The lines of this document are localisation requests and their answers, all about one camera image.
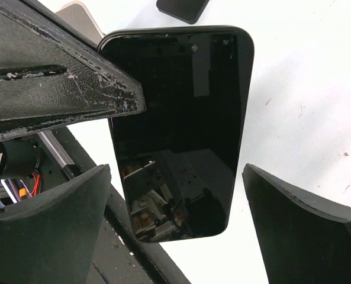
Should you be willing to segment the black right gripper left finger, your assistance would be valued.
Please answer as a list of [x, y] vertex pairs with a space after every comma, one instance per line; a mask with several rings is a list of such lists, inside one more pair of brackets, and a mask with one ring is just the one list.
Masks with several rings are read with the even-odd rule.
[[85, 283], [110, 181], [100, 165], [1, 208], [0, 283]]

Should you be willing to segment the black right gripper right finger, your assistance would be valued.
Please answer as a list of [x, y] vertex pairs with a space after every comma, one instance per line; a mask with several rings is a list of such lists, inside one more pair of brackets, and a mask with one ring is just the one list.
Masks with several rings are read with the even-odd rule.
[[253, 164], [242, 177], [269, 283], [351, 283], [351, 207]]

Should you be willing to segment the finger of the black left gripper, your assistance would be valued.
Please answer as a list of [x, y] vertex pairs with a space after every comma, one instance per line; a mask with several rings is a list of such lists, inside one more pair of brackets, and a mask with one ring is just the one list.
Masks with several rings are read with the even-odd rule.
[[95, 43], [39, 1], [0, 1], [0, 141], [145, 110]]

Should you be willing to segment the white folding phone stand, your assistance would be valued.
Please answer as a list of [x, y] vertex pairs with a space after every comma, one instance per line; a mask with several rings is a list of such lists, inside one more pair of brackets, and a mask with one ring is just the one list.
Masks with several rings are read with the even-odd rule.
[[101, 31], [89, 9], [81, 1], [70, 1], [56, 15], [89, 40], [96, 47], [105, 34]]

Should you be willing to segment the black phone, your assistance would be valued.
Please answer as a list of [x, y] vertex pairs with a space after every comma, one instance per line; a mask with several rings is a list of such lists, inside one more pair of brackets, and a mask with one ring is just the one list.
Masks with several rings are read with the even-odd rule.
[[160, 243], [228, 224], [254, 59], [227, 25], [121, 30], [98, 53], [136, 79], [146, 110], [109, 122], [133, 234]]

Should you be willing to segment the black folding phone stand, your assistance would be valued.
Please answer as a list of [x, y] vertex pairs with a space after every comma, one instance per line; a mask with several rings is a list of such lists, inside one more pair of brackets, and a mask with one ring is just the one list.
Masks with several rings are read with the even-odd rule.
[[209, 0], [157, 0], [157, 9], [187, 24], [195, 24]]

